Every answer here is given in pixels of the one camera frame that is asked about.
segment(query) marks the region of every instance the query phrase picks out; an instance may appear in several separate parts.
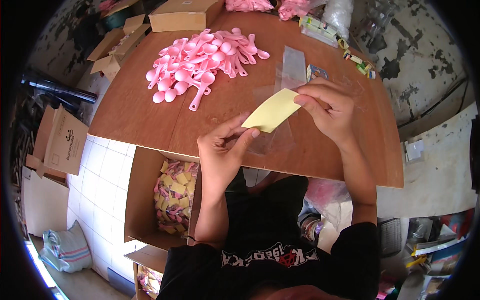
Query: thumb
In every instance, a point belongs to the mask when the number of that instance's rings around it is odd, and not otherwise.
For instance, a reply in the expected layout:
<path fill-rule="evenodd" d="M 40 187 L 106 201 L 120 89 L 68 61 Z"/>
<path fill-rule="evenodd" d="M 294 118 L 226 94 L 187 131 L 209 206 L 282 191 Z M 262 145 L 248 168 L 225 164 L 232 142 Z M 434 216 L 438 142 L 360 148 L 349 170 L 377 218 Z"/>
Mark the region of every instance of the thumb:
<path fill-rule="evenodd" d="M 298 95 L 293 102 L 302 106 L 313 118 L 313 120 L 321 120 L 328 117 L 328 113 L 314 98 L 307 95 Z"/>
<path fill-rule="evenodd" d="M 235 145 L 233 145 L 230 150 L 231 153 L 235 156 L 243 157 L 248 147 L 252 144 L 253 140 L 260 135 L 260 130 L 257 128 L 250 128 L 245 131 L 237 140 Z"/>

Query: peeling paint wall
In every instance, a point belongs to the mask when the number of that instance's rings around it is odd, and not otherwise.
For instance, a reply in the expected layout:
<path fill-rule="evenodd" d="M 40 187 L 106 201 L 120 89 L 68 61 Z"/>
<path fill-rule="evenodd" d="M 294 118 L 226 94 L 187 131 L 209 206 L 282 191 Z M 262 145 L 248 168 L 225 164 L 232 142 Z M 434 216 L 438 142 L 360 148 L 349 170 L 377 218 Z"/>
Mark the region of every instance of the peeling paint wall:
<path fill-rule="evenodd" d="M 460 50 L 428 1 L 396 3 L 400 12 L 371 39 L 362 26 L 367 2 L 356 0 L 350 30 L 376 64 L 400 125 L 418 118 L 466 75 Z"/>
<path fill-rule="evenodd" d="M 53 15 L 29 58 L 29 64 L 60 82 L 76 86 L 88 67 L 85 58 L 75 50 L 73 30 L 78 20 L 77 9 L 86 0 L 65 0 Z M 98 11 L 101 0 L 89 1 L 89 13 Z"/>

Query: hand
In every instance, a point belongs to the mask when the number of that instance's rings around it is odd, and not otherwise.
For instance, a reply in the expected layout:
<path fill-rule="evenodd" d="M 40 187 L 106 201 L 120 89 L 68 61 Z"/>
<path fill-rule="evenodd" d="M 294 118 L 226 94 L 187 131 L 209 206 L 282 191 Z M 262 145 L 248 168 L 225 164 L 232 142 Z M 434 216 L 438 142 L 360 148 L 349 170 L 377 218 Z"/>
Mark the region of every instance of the hand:
<path fill-rule="evenodd" d="M 222 196 L 237 175 L 248 147 L 260 135 L 257 128 L 241 127 L 249 115 L 240 114 L 198 138 L 204 196 L 215 199 Z M 238 140 L 233 147 L 226 148 L 226 142 L 235 138 Z"/>
<path fill-rule="evenodd" d="M 310 113 L 317 128 L 338 147 L 354 137 L 353 100 L 341 92 L 340 86 L 319 77 L 297 91 L 300 95 L 295 97 L 294 102 Z M 314 98 L 319 98 L 329 107 L 323 108 Z"/>

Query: wooden table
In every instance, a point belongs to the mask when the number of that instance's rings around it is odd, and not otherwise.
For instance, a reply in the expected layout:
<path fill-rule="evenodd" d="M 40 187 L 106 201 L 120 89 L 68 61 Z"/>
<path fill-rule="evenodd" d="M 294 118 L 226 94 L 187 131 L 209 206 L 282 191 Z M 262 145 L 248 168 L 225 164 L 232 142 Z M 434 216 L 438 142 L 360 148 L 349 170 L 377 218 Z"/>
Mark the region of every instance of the wooden table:
<path fill-rule="evenodd" d="M 248 76 L 231 79 L 219 72 L 204 96 L 198 111 L 189 110 L 196 88 L 171 102 L 155 104 L 157 89 L 147 89 L 145 74 L 152 69 L 158 52 L 175 39 L 198 33 L 177 31 L 150 33 L 132 53 L 103 97 L 89 134 L 143 147 L 198 156 L 198 136 L 242 111 L 258 106 L 253 92 L 275 84 L 276 65 L 282 62 L 284 47 L 305 53 L 306 63 L 325 69 L 331 81 L 354 94 L 355 135 L 372 166 L 377 184 L 403 187 L 400 140 L 389 97 L 382 80 L 367 79 L 355 63 L 342 58 L 343 50 L 333 48 L 300 33 L 295 22 L 281 22 L 265 13 L 223 12 L 210 26 L 212 32 L 239 27 L 244 35 L 255 34 L 258 48 L 270 53 L 268 60 L 246 65 Z M 352 54 L 360 56 L 352 49 Z M 247 153 L 247 167 L 343 180 L 340 152 L 315 127 L 303 109 L 288 119 L 295 146 L 288 151 L 273 148 L 265 156 Z"/>

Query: person's left hand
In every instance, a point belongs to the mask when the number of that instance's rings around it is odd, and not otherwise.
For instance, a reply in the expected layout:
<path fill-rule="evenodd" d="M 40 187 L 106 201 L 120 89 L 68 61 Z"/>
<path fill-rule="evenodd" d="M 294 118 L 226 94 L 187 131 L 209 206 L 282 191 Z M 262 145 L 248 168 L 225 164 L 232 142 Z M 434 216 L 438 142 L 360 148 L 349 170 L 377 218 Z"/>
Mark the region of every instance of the person's left hand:
<path fill-rule="evenodd" d="M 260 135 L 257 128 L 241 127 L 249 115 L 242 113 L 198 138 L 204 196 L 215 199 L 222 196 L 237 175 L 248 147 Z M 237 137 L 231 149 L 225 147 L 229 140 Z"/>

